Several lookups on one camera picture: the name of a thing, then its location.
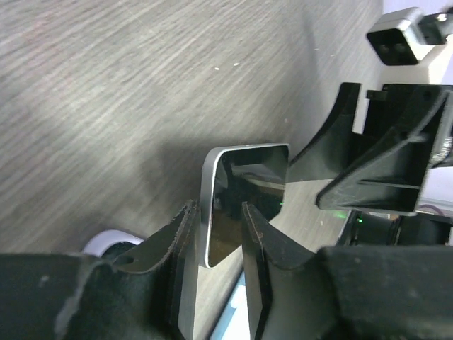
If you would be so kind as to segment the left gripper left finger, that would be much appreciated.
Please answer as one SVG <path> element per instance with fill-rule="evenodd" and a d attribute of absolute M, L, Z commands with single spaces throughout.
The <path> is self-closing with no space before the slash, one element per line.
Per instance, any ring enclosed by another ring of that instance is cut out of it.
<path fill-rule="evenodd" d="M 106 257 L 2 254 L 2 339 L 191 339 L 199 205 Z"/>

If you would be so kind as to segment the lilac phone case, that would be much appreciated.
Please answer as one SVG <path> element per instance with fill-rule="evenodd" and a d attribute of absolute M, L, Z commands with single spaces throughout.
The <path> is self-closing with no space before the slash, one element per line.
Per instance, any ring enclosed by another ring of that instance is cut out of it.
<path fill-rule="evenodd" d="M 116 244 L 130 243 L 138 245 L 144 240 L 132 234 L 123 232 L 117 229 L 108 229 L 99 232 L 89 239 L 87 244 L 82 249 L 85 254 L 101 257 L 104 253 Z"/>

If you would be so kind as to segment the light blue phone case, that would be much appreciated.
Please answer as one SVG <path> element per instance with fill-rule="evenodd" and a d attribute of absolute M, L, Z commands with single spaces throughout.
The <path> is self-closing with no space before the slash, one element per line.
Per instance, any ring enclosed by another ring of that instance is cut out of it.
<path fill-rule="evenodd" d="M 242 271 L 225 304 L 211 340 L 250 340 L 245 273 Z"/>

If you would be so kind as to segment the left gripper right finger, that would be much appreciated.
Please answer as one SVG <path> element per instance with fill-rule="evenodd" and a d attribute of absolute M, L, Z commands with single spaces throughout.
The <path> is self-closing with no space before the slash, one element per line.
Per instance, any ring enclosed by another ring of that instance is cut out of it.
<path fill-rule="evenodd" d="M 309 251 L 242 205 L 252 339 L 451 339 L 452 248 Z"/>

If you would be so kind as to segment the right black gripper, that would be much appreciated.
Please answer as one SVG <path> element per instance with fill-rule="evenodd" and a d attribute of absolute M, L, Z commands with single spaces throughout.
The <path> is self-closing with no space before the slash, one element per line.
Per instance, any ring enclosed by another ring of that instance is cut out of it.
<path fill-rule="evenodd" d="M 452 219 L 416 210 L 429 170 L 452 165 L 452 87 L 369 91 L 365 128 L 348 166 L 360 90 L 359 83 L 340 85 L 324 124 L 289 163 L 287 181 L 333 179 L 316 205 L 356 211 L 352 244 L 446 245 Z"/>

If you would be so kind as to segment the silver phone black screen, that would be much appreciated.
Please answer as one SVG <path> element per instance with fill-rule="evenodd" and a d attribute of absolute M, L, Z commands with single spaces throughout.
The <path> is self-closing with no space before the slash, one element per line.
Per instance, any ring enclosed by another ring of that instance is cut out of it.
<path fill-rule="evenodd" d="M 289 145 L 281 142 L 180 147 L 184 184 L 200 202 L 198 282 L 191 339 L 210 339 L 243 271 L 241 210 L 254 204 L 267 221 L 281 212 Z"/>

